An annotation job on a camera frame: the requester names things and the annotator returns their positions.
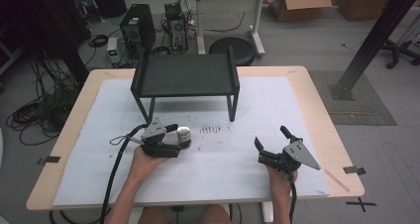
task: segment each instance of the black shelf platform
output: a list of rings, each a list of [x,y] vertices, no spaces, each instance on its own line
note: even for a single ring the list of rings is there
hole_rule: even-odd
[[[147,122],[156,98],[226,96],[229,119],[235,121],[240,83],[232,48],[225,55],[147,56],[140,53],[131,90]],[[150,98],[149,114],[141,98]]]

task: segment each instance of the tape cross mark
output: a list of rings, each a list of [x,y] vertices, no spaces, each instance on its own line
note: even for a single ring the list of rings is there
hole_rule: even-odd
[[[59,162],[60,157],[46,157],[45,159],[40,159],[38,161],[38,165],[40,166],[44,166],[46,163],[58,163]]]
[[[377,206],[373,202],[362,202],[362,199],[358,197],[359,202],[346,202],[347,205],[360,205],[363,212],[367,212],[365,210],[365,206]]]

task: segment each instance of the forearm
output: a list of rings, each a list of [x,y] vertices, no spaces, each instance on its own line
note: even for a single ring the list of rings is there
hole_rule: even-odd
[[[136,193],[143,181],[128,177],[117,197],[114,207],[107,215],[105,223],[129,223]]]
[[[289,224],[289,199],[284,197],[272,198],[273,224]]]

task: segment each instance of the person's left hand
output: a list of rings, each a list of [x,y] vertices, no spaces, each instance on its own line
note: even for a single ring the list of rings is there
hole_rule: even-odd
[[[137,181],[144,181],[151,175],[157,166],[169,158],[153,158],[145,154],[141,147],[134,149],[133,161],[129,172],[129,177]]]

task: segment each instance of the black metal stand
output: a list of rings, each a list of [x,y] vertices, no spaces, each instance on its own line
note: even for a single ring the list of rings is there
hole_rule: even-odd
[[[416,0],[391,0],[367,35],[349,67],[337,84],[330,86],[336,100],[354,99],[352,89],[385,40],[389,38]]]
[[[146,122],[153,120],[159,97],[226,96],[235,121],[240,83],[233,48],[228,54],[147,56],[140,52],[132,93]],[[150,98],[149,114],[141,98]]]

